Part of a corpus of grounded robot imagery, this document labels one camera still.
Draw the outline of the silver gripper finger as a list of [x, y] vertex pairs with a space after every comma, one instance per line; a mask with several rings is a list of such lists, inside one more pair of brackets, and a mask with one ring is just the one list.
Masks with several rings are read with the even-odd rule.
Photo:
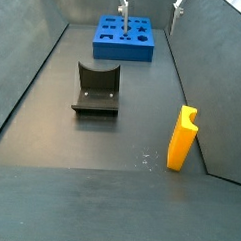
[[172, 23], [170, 26], [170, 32], [169, 34], [173, 34], [174, 27], [176, 26], [176, 21], [179, 17], [183, 15], [183, 8], [182, 3], [184, 0], [176, 0], [176, 2], [173, 4], [173, 17], [172, 17]]
[[122, 14], [122, 17], [124, 18], [124, 25], [123, 25], [123, 33], [124, 35], [127, 34], [128, 29], [128, 6], [129, 2], [127, 0], [120, 0], [121, 5], [118, 7], [118, 11]]

